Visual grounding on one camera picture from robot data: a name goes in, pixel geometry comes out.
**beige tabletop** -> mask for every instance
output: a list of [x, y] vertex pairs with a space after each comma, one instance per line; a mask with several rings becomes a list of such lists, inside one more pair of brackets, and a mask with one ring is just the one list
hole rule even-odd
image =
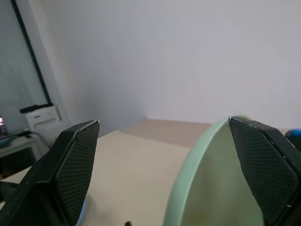
[[[98, 139], [83, 226], [160, 226], [173, 182], [209, 124], [146, 120]], [[28, 169], [4, 179], [19, 183]]]

